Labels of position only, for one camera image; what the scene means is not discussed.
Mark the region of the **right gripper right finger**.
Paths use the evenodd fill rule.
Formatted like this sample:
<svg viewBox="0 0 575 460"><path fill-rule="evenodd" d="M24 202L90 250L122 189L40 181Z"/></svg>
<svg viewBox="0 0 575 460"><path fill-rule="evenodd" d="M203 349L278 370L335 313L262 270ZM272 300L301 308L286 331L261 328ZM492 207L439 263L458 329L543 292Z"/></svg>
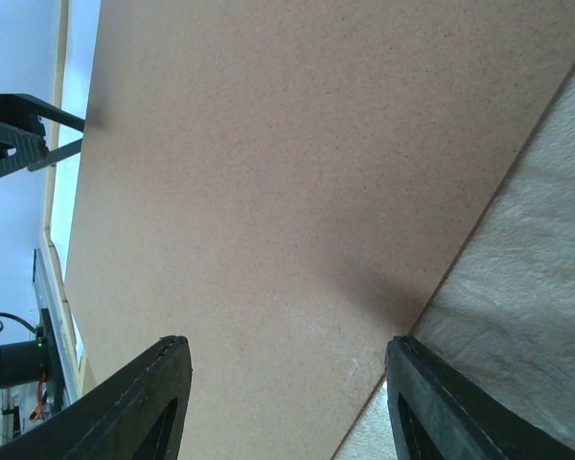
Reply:
<svg viewBox="0 0 575 460"><path fill-rule="evenodd" d="M575 459L411 335L388 342L385 366L400 459Z"/></svg>

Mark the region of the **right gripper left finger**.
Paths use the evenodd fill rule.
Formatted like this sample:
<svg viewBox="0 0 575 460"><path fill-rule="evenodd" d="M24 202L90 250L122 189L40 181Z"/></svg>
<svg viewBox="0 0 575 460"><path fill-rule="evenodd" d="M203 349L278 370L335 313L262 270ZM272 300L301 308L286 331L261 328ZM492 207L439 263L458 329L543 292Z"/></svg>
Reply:
<svg viewBox="0 0 575 460"><path fill-rule="evenodd" d="M0 459L176 459L191 383L187 338L163 337Z"/></svg>

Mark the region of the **brown backing board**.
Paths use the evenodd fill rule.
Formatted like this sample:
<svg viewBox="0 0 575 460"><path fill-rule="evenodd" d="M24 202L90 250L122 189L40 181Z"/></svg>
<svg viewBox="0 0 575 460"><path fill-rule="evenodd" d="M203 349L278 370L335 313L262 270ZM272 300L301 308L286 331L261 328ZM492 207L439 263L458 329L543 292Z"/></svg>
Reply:
<svg viewBox="0 0 575 460"><path fill-rule="evenodd" d="M575 61L575 1L105 1L65 290L185 336L183 459L329 459Z"/></svg>

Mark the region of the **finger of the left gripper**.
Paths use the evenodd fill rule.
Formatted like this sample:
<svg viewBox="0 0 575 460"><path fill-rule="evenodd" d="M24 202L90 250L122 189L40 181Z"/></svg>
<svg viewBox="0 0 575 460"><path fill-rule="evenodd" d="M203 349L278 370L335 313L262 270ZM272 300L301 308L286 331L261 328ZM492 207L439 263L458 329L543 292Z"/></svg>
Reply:
<svg viewBox="0 0 575 460"><path fill-rule="evenodd" d="M0 178L24 169L36 172L81 151L82 139L49 149L44 119L84 131L84 119L41 99L0 93Z"/></svg>

